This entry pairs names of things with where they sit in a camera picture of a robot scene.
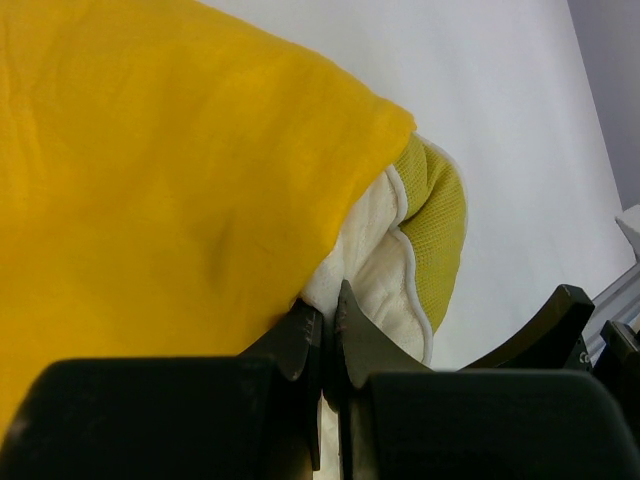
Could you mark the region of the white pillow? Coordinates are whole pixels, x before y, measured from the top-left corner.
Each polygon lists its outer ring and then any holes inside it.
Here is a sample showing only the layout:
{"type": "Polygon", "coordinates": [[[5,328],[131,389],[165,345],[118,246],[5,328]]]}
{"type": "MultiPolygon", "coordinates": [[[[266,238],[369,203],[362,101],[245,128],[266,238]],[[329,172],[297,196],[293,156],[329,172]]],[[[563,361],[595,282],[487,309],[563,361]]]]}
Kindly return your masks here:
{"type": "Polygon", "coordinates": [[[454,290],[466,225],[455,162],[412,134],[399,159],[351,207],[301,297],[331,319],[341,284],[349,282],[363,313],[427,365],[454,290]]]}

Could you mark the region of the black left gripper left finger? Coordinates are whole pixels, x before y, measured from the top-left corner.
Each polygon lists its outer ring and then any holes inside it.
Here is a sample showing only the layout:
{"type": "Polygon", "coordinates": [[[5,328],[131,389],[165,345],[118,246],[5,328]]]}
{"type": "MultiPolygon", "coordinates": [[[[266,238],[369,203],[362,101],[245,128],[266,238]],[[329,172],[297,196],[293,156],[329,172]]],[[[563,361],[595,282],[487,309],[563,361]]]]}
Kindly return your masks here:
{"type": "Polygon", "coordinates": [[[1,446],[5,479],[309,479],[323,317],[297,302],[231,357],[47,367],[1,446]]]}

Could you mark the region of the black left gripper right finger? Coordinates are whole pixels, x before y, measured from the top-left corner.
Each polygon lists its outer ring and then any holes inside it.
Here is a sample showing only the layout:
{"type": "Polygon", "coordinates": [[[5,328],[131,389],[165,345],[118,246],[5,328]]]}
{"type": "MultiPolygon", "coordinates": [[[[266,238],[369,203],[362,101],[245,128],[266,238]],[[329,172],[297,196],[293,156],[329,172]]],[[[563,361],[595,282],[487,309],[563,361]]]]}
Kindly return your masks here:
{"type": "Polygon", "coordinates": [[[345,479],[635,479],[639,449],[591,373],[436,372],[361,310],[343,283],[334,320],[345,479]]]}

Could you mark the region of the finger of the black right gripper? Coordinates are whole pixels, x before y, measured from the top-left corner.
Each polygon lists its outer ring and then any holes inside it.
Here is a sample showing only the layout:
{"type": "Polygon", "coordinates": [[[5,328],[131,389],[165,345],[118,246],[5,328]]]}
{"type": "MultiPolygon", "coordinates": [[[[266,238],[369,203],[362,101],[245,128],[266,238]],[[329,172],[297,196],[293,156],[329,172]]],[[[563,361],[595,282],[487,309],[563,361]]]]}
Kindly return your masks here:
{"type": "Polygon", "coordinates": [[[463,369],[590,373],[593,365],[583,330],[594,310],[593,302],[583,289],[562,284],[512,337],[463,369]]]}

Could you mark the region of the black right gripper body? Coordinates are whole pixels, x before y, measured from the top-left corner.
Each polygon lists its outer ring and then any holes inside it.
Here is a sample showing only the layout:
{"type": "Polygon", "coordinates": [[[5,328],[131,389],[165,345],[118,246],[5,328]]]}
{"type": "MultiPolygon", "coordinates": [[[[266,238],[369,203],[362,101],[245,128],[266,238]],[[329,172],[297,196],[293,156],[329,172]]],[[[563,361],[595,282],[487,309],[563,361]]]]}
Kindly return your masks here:
{"type": "Polygon", "coordinates": [[[607,321],[601,337],[605,347],[593,374],[617,399],[626,415],[638,415],[639,334],[624,323],[607,321]]]}

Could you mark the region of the yellow Pikachu pillowcase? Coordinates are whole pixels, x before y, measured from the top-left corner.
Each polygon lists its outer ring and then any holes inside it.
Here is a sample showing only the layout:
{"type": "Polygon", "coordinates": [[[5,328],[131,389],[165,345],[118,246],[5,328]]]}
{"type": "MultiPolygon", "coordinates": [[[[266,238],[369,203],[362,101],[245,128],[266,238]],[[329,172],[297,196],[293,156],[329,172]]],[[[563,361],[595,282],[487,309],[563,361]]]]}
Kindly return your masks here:
{"type": "Polygon", "coordinates": [[[415,124],[196,1],[1,5],[1,424],[68,358],[234,355],[415,124]]]}

